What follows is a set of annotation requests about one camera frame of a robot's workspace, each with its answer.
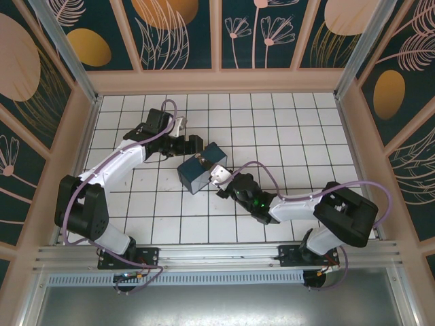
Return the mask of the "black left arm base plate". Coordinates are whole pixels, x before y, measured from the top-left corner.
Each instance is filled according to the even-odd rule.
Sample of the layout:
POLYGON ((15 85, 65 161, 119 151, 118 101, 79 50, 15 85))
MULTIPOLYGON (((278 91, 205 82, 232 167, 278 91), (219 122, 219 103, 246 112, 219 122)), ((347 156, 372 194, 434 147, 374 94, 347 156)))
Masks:
POLYGON ((159 248, 136 248, 127 249, 126 252, 121 255, 122 259, 132 261, 135 264, 127 264, 126 262, 115 258, 107 252, 99 252, 99 260, 97 263, 98 270, 127 270, 138 269, 140 265, 147 264, 150 266, 156 266, 159 258, 159 248))

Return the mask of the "aluminium mounting rail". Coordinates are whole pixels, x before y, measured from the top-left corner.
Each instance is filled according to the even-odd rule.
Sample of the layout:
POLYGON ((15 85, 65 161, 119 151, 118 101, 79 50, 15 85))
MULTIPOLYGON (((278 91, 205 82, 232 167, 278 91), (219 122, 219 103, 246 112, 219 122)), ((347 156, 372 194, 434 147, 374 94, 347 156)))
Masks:
MULTIPOLYGON (((279 267, 277 242, 229 244, 159 244, 158 265, 167 272, 208 272, 276 270, 279 267)), ((394 241, 371 240, 364 248, 345 245, 340 262, 348 256, 350 268, 390 268, 403 259, 394 241)), ((34 271, 96 272, 97 249, 91 246, 53 246, 38 249, 34 271)))

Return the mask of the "blue box with painting print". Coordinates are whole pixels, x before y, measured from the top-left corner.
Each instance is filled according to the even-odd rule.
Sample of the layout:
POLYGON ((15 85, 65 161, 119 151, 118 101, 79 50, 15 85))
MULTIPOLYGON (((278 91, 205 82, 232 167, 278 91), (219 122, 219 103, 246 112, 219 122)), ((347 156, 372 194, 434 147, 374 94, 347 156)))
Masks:
MULTIPOLYGON (((226 166, 227 155, 212 142, 200 154, 211 162, 226 166)), ((177 167, 177 173, 181 184, 192 194, 202 190, 209 184, 210 175, 203 170, 198 160, 194 157, 188 158, 184 163, 177 167)))

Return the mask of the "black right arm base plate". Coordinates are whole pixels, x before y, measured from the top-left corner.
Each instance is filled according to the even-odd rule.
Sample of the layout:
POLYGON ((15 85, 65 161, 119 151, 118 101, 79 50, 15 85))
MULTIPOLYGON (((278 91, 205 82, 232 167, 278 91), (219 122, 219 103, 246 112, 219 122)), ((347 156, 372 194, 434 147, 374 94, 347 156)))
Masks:
POLYGON ((299 245, 278 246, 278 256, 275 259, 279 261, 281 267, 322 268, 340 264, 336 249, 331 249, 324 255, 318 255, 299 245))

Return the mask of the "grey metal sheet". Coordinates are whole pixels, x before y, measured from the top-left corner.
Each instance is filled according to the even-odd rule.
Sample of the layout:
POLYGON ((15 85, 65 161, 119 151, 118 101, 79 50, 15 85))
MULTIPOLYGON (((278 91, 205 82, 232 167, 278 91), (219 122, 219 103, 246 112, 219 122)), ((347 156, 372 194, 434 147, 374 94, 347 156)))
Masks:
POLYGON ((335 289, 297 284, 154 285, 134 295, 110 287, 40 285, 26 326, 421 326, 397 278, 352 270, 335 289))

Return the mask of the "aluminium frame post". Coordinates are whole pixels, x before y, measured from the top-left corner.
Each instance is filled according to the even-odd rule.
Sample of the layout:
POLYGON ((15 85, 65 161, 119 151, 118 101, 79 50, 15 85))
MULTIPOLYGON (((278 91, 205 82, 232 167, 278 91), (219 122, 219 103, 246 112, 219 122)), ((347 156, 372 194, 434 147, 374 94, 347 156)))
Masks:
POLYGON ((344 71, 334 90, 335 99, 340 102, 350 85, 352 84, 356 73, 359 71, 365 58, 368 56, 375 41, 378 39, 386 22, 391 16, 397 0, 379 0, 374 13, 370 17, 364 32, 359 38, 354 51, 352 51, 344 71))
POLYGON ((29 0, 29 3, 49 34, 50 39, 58 46, 60 55, 65 59, 67 66, 80 85, 80 88, 84 91, 86 97, 93 105, 99 102, 101 97, 92 85, 83 65, 75 55, 64 30, 61 28, 60 24, 57 23, 46 0, 29 0))

